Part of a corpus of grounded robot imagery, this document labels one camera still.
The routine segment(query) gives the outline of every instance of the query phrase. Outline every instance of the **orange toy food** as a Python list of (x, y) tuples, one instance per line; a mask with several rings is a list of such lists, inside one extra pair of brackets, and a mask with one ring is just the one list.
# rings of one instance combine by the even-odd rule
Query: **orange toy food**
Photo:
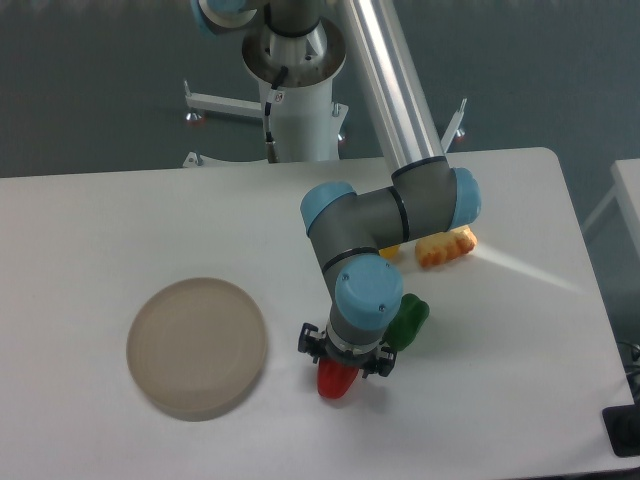
[(423, 268), (442, 265), (466, 255), (477, 244), (478, 239), (469, 226), (465, 225), (454, 228), (449, 232), (436, 233), (418, 240), (416, 243), (416, 260)]
[(399, 250), (400, 250), (400, 245), (394, 245), (393, 247), (383, 248), (382, 250), (380, 250), (380, 256), (387, 260), (391, 260), (393, 257), (395, 257), (398, 254)]

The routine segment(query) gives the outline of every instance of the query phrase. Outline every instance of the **metal bracket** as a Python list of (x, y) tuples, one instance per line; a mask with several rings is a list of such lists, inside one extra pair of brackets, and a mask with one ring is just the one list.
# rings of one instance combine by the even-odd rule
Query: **metal bracket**
[(463, 98), (460, 108), (456, 110), (456, 113), (454, 113), (453, 117), (451, 117), (449, 126), (447, 127), (447, 130), (444, 132), (444, 135), (440, 140), (440, 143), (442, 143), (442, 149), (445, 151), (445, 153), (449, 151), (454, 138), (462, 138), (465, 135), (465, 132), (460, 127), (460, 125), (462, 124), (462, 119), (464, 118), (464, 109), (466, 106), (467, 99)]
[(640, 406), (605, 408), (602, 418), (613, 452), (622, 458), (640, 456)]

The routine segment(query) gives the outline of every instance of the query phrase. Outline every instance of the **plate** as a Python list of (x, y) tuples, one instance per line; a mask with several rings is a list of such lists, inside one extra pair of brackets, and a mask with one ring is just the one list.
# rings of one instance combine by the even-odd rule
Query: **plate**
[(224, 280), (194, 278), (142, 307), (129, 331), (127, 363), (158, 408), (202, 421), (246, 397), (266, 351), (264, 320), (253, 299)]

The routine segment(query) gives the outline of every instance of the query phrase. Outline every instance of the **gray floor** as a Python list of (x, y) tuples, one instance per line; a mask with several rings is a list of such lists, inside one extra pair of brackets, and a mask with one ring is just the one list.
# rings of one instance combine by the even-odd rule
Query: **gray floor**
[[(640, 2), (396, 5), (436, 123), (469, 98), (458, 151), (552, 149), (580, 221), (612, 162), (640, 157)], [(185, 77), (257, 99), (240, 42), (200, 36), (188, 0), (0, 0), (0, 177), (178, 168), (194, 149), (264, 158), (255, 123), (183, 121)], [(350, 65), (335, 97), (351, 107), (342, 155), (379, 155)], [(640, 342), (640, 260), (619, 214), (589, 250), (616, 335)]]

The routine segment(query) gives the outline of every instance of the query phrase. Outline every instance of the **white table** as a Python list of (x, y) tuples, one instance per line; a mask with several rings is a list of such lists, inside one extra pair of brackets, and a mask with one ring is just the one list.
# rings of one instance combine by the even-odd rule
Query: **white table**
[(616, 203), (640, 255), (640, 159), (618, 160), (611, 166), (614, 185), (582, 224), (587, 241)]
[[(501, 479), (640, 465), (601, 410), (631, 403), (556, 157), (450, 155), (484, 192), (471, 256), (420, 271), (432, 307), (390, 377), (341, 401), (296, 351), (330, 305), (298, 207), (316, 184), (388, 185), (381, 160), (0, 181), (0, 477)], [(138, 391), (125, 344), (175, 281), (249, 292), (269, 333), (252, 395), (219, 419), (167, 417)]]

